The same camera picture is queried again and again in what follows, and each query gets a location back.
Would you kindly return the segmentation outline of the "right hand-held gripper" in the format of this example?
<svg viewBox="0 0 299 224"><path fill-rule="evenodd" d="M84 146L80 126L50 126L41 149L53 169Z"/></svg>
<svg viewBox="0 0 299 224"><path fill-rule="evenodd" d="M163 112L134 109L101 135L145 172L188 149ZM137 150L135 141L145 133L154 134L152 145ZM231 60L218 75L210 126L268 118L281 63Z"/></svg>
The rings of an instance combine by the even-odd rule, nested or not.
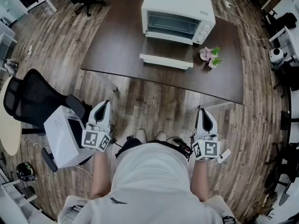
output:
<svg viewBox="0 0 299 224"><path fill-rule="evenodd" d="M191 141L197 161L211 161L220 156L221 142L218 137L217 122L212 114L204 108L197 113Z"/></svg>

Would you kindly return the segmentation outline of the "white oven door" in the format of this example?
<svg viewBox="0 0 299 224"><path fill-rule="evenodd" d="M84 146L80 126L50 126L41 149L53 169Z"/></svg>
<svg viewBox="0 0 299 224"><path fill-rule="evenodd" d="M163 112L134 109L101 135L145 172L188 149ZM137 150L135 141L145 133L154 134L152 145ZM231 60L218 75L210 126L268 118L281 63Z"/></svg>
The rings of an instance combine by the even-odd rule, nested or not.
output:
<svg viewBox="0 0 299 224"><path fill-rule="evenodd" d="M193 67L193 46L164 39L146 37L140 58L145 63L187 70Z"/></svg>

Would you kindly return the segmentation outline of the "person's left forearm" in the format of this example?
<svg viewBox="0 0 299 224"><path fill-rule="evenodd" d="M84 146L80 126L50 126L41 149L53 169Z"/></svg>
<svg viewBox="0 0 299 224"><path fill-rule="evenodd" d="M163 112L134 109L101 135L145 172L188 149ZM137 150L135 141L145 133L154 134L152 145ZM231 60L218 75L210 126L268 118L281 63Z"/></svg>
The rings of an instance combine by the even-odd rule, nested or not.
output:
<svg viewBox="0 0 299 224"><path fill-rule="evenodd" d="M110 166L106 152L97 152L94 157L91 199L106 196L111 191Z"/></svg>

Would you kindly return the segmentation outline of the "person's right forearm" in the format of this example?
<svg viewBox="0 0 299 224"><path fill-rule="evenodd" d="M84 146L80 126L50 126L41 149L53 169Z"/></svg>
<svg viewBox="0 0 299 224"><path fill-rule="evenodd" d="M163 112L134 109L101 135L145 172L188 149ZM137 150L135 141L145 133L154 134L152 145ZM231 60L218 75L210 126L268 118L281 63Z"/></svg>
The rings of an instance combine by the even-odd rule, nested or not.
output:
<svg viewBox="0 0 299 224"><path fill-rule="evenodd" d="M210 198L206 161L195 161L191 181L191 192L201 202L204 202Z"/></svg>

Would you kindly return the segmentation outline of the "white toaster oven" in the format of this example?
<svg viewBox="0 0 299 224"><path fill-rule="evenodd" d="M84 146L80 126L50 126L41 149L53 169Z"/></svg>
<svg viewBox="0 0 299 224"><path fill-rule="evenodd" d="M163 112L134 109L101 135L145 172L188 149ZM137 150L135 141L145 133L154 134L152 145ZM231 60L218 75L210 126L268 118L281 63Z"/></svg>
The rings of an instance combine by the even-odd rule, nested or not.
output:
<svg viewBox="0 0 299 224"><path fill-rule="evenodd" d="M215 26L210 0L144 0L141 13L146 37L189 45L198 44L200 31L205 30L206 24L212 29Z"/></svg>

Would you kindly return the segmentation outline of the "black waist device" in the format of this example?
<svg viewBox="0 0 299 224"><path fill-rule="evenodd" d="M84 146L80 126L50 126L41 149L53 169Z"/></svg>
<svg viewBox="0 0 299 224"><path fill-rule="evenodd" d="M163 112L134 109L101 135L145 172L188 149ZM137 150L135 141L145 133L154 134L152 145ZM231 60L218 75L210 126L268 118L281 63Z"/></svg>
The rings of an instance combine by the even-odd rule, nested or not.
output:
<svg viewBox="0 0 299 224"><path fill-rule="evenodd" d="M173 138L173 141L178 145L178 151L190 159L193 153L192 147L188 146L180 137Z"/></svg>

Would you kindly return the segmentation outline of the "person's black trousers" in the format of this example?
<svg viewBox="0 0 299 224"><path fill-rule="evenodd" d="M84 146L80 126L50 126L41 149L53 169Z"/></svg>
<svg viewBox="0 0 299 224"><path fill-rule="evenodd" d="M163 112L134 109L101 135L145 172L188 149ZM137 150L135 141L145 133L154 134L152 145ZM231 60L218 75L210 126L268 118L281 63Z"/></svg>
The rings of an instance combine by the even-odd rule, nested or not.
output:
<svg viewBox="0 0 299 224"><path fill-rule="evenodd" d="M137 138L133 138L132 136L128 136L127 141L124 143L122 148L118 151L118 153L115 154L116 159L120 156L120 154L122 154L126 150L137 147L141 144L142 143Z"/></svg>

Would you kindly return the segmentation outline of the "person's left white shoe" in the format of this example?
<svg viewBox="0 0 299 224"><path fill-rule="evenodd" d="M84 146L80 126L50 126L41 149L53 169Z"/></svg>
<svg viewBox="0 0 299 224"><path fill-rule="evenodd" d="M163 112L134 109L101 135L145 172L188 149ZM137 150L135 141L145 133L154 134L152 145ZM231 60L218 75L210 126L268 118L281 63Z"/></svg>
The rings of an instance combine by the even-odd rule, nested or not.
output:
<svg viewBox="0 0 299 224"><path fill-rule="evenodd" d="M146 140L146 133L143 129L139 129L137 132L136 132L136 136L135 136L141 143L146 143L147 140Z"/></svg>

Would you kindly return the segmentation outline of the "white appliance with dark window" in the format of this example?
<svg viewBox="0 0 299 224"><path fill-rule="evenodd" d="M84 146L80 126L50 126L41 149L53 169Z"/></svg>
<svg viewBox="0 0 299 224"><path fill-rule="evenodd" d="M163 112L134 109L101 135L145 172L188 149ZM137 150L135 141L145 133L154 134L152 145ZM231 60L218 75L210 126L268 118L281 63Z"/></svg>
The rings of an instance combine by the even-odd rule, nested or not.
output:
<svg viewBox="0 0 299 224"><path fill-rule="evenodd" d="M44 128L58 168L80 165L94 155L94 151L82 147L84 125L70 108L59 106L44 122Z"/></svg>

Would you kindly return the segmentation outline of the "black mesh office chair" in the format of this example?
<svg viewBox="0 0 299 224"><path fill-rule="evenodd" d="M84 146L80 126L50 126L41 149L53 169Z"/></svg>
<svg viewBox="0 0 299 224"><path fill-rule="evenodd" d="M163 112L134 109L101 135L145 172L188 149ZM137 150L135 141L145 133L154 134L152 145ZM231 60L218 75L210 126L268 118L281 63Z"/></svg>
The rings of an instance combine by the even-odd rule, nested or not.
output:
<svg viewBox="0 0 299 224"><path fill-rule="evenodd" d="M12 77L4 96L6 112L15 120L36 127L36 134L46 135L44 122L61 105L73 110L85 128L92 106L73 95L60 94L35 69L30 69L23 79ZM42 156L52 172L59 169L51 149L48 152L42 148Z"/></svg>

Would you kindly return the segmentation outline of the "pink plant in white pot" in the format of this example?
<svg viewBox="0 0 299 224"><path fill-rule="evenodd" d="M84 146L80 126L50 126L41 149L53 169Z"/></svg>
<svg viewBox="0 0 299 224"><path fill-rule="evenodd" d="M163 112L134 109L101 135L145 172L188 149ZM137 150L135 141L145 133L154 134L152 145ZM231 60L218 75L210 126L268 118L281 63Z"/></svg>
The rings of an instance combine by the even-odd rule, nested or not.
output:
<svg viewBox="0 0 299 224"><path fill-rule="evenodd" d="M200 58L203 61L209 61L211 59L212 49L204 47L200 49L199 53L200 53Z"/></svg>

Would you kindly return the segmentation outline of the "round beige table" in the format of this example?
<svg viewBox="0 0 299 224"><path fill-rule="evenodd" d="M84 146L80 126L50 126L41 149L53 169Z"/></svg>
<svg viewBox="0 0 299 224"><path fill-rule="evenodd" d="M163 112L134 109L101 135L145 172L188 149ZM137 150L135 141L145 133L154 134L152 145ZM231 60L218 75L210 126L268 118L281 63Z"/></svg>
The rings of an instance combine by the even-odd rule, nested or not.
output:
<svg viewBox="0 0 299 224"><path fill-rule="evenodd" d="M21 122L10 116L4 108L4 96L12 77L9 77L3 84L0 92L0 141L5 151L15 155L21 143Z"/></svg>

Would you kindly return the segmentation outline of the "white round device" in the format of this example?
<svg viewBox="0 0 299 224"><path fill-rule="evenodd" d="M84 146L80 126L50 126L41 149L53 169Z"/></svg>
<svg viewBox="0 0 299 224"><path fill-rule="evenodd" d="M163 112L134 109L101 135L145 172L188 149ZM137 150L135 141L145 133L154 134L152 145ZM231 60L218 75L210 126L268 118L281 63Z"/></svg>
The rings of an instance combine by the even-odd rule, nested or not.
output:
<svg viewBox="0 0 299 224"><path fill-rule="evenodd" d="M287 53L284 53L282 49L275 48L269 51L269 59L272 64L280 64L286 58Z"/></svg>

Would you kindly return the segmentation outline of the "gray bag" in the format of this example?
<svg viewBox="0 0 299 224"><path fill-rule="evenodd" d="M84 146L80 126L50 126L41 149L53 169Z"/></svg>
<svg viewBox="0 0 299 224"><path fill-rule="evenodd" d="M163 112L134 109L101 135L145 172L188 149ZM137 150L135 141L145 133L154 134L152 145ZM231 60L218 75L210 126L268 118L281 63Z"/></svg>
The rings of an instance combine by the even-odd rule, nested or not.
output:
<svg viewBox="0 0 299 224"><path fill-rule="evenodd" d="M5 62L5 68L9 74L9 76L14 76L18 70L19 62L15 58L7 59Z"/></svg>

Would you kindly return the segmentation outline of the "white shelf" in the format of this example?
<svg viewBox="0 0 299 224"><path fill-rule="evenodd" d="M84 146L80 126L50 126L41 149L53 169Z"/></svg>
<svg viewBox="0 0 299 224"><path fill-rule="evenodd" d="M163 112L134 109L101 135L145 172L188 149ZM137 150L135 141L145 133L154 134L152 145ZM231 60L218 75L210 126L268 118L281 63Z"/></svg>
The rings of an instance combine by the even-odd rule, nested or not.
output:
<svg viewBox="0 0 299 224"><path fill-rule="evenodd" d="M37 195L26 198L17 189L20 180L10 181L0 168L0 218L5 224L31 224L42 214L32 201Z"/></svg>

